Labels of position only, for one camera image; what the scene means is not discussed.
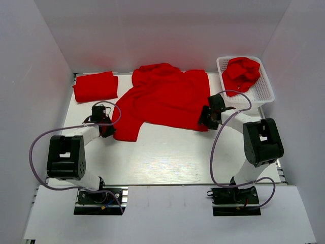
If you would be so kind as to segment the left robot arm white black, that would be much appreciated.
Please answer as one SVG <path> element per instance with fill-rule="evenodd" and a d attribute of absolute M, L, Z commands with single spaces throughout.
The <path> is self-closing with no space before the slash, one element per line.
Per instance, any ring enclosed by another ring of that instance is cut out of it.
<path fill-rule="evenodd" d="M 68 135 L 52 136 L 49 144 L 47 175 L 90 190 L 90 197 L 97 203 L 107 198 L 104 180 L 86 169 L 85 146 L 91 141 L 112 136 L 116 129 L 106 113 L 108 107 L 95 105 L 86 124 L 95 126 L 77 128 Z"/>

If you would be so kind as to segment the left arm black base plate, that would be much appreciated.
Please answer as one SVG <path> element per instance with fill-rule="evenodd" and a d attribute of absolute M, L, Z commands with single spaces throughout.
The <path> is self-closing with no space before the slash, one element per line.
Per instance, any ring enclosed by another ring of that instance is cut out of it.
<path fill-rule="evenodd" d="M 74 215 L 76 216 L 121 216 L 123 213 L 115 200 L 119 201 L 122 210 L 125 211 L 128 197 L 128 187 L 104 187 L 114 194 L 109 193 L 90 193 L 87 191 L 78 191 Z"/>

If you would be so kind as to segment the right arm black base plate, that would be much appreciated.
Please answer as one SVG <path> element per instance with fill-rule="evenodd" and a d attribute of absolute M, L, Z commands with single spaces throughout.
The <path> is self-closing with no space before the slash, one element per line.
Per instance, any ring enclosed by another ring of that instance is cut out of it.
<path fill-rule="evenodd" d="M 256 187 L 247 189 L 211 188 L 207 196 L 212 199 L 214 217 L 260 216 Z"/>

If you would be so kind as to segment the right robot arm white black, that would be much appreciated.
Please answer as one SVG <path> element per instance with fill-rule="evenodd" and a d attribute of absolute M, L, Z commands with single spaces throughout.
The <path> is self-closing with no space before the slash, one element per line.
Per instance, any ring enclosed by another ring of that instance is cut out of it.
<path fill-rule="evenodd" d="M 209 130 L 217 131 L 210 153 L 210 176 L 218 187 L 230 189 L 229 196 L 237 203 L 247 198 L 248 188 L 266 179 L 265 177 L 259 178 L 259 176 L 284 155 L 275 121 L 272 118 L 256 119 L 244 113 L 251 108 L 251 101 L 248 102 L 248 108 L 227 107 L 221 93 L 218 93 L 208 98 L 208 105 L 203 106 L 198 122 L 199 125 L 205 125 Z M 245 154 L 242 167 L 228 185 L 218 183 L 213 176 L 214 151 L 225 127 L 230 127 L 243 135 Z"/>

